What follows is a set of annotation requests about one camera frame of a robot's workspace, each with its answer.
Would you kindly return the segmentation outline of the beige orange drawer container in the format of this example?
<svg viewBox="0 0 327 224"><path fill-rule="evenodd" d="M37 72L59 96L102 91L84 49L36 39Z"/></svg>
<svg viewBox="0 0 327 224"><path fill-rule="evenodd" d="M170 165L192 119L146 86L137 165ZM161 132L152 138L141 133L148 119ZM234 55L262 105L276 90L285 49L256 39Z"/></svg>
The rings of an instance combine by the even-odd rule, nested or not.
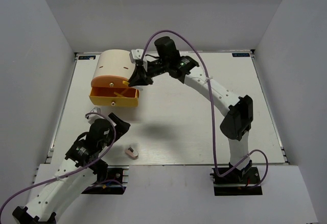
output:
<svg viewBox="0 0 327 224"><path fill-rule="evenodd" d="M96 106L112 107L137 107L139 90L126 86L123 81L128 81L134 71L131 63L130 52L121 49L110 49L100 54L98 63L91 81L89 98ZM125 98L114 95L124 89L129 90Z"/></svg>

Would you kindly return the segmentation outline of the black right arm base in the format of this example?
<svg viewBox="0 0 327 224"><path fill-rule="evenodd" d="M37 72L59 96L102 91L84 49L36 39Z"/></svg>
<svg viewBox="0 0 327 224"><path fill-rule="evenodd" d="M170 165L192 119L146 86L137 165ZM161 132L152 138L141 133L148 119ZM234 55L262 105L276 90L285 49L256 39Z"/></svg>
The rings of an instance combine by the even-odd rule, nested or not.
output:
<svg viewBox="0 0 327 224"><path fill-rule="evenodd" d="M210 176L213 180L215 196L263 195L261 185L254 187L261 180L257 167L252 167L241 179L234 173L223 178L218 177L214 168Z"/></svg>

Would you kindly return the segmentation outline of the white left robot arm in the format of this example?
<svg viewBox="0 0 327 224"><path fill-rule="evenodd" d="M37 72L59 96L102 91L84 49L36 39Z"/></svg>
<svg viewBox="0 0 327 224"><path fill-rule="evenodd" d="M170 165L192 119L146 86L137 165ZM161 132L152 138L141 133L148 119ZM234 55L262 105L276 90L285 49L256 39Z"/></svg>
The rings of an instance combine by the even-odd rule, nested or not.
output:
<svg viewBox="0 0 327 224"><path fill-rule="evenodd" d="M130 124L114 113L89 112L89 130L73 142L52 179L12 215L17 223L56 223L70 204L88 187L108 177L108 164L102 157L130 129Z"/></svg>

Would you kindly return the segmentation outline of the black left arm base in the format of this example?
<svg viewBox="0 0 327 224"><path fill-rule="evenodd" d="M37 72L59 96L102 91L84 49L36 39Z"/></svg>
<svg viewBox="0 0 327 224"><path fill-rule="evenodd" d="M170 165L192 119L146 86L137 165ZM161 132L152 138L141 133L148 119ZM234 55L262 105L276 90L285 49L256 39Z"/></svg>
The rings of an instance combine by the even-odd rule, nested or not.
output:
<svg viewBox="0 0 327 224"><path fill-rule="evenodd" d="M86 188L83 194L93 195L123 195L129 176L128 166L109 166L107 178L99 183L93 183Z"/></svg>

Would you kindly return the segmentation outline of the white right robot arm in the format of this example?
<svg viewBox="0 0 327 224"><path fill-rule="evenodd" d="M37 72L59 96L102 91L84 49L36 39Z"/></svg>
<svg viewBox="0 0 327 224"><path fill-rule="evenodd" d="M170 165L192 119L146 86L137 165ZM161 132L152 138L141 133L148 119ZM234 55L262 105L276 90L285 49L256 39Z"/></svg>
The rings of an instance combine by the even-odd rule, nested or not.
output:
<svg viewBox="0 0 327 224"><path fill-rule="evenodd" d="M230 150L229 170L231 178L244 182L249 177L252 160L249 156L248 136L253 121L253 100L250 96L238 96L209 78L204 64L190 56L183 56L174 41L160 37L154 42L158 56L147 61L143 49L130 52L134 71L128 86L136 88L153 84L153 78L168 73L172 78L198 91L223 115L220 130L227 137Z"/></svg>

